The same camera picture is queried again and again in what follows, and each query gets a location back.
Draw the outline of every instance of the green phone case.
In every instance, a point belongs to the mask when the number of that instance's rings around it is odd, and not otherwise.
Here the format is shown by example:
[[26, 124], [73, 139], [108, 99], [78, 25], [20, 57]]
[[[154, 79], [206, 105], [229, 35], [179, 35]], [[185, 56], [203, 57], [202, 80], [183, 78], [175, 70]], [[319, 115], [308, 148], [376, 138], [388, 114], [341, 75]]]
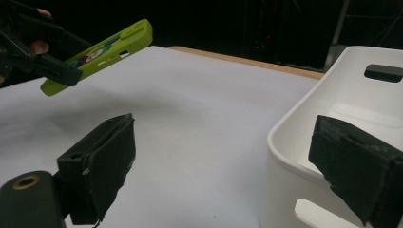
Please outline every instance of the green phone case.
[[[109, 67], [125, 57], [148, 47], [152, 39], [152, 27], [147, 19], [143, 19], [71, 57], [66, 60], [66, 63], [83, 71], [81, 81], [101, 69]], [[41, 90], [48, 96], [53, 96], [66, 88], [68, 86], [61, 85], [50, 79], [46, 79], [41, 85]]]

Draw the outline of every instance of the white basket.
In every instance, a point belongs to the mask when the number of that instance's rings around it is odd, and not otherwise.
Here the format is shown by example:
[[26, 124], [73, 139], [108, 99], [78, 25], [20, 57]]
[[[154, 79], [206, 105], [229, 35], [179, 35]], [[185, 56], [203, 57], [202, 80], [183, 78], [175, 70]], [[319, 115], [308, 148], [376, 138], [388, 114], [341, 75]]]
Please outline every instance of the white basket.
[[364, 227], [308, 161], [308, 153], [317, 115], [353, 124], [403, 151], [403, 81], [367, 78], [368, 65], [403, 67], [403, 51], [346, 48], [270, 131], [263, 228]]

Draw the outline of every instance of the table surface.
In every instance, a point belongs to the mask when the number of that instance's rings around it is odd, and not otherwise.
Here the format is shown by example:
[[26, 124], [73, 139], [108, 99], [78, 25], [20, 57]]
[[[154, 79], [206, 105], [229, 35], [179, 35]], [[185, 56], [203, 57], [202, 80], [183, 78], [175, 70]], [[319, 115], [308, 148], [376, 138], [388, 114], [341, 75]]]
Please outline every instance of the table surface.
[[132, 113], [136, 161], [101, 227], [254, 228], [267, 134], [317, 80], [147, 47], [54, 97], [43, 82], [0, 90], [1, 185], [54, 174], [85, 134]]

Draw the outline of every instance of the phone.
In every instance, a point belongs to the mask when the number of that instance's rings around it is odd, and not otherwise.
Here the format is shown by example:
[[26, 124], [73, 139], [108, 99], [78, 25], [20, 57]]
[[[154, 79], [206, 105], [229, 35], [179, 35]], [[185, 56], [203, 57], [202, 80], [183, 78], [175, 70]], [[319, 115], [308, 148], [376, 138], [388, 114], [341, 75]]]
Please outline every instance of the phone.
[[[69, 58], [65, 63], [83, 71], [81, 81], [148, 47], [152, 39], [151, 24], [147, 19], [143, 19]], [[68, 86], [61, 85], [50, 79], [46, 79], [41, 85], [41, 90], [49, 97], [66, 88]]]

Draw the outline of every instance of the white tabletop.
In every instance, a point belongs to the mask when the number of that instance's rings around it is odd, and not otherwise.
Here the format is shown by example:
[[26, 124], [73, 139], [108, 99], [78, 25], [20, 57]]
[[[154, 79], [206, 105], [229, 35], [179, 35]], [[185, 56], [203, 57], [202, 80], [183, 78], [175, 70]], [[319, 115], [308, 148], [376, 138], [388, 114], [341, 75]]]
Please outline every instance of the white tabletop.
[[85, 134], [132, 113], [136, 161], [100, 227], [258, 228], [267, 134], [317, 80], [148, 47], [54, 97], [43, 82], [0, 89], [1, 185], [54, 174]]

